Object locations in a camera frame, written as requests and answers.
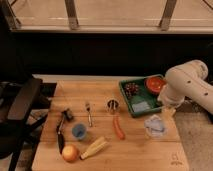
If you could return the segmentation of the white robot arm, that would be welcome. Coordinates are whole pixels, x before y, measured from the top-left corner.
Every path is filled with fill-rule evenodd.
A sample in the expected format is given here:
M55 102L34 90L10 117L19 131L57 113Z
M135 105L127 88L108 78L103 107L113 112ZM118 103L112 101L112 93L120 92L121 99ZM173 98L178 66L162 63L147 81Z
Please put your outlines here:
M201 60L174 66L165 74L158 100L165 107L178 108L188 97L213 115L213 85L205 81L208 67Z

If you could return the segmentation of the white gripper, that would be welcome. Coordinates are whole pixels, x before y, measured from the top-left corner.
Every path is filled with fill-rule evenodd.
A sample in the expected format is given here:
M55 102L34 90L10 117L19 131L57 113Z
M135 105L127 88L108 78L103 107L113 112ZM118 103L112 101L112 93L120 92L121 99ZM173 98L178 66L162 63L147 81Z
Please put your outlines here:
M166 106L165 111L168 116L173 116L176 113L176 109L184 102L184 96L177 93L170 85L165 85L157 100Z

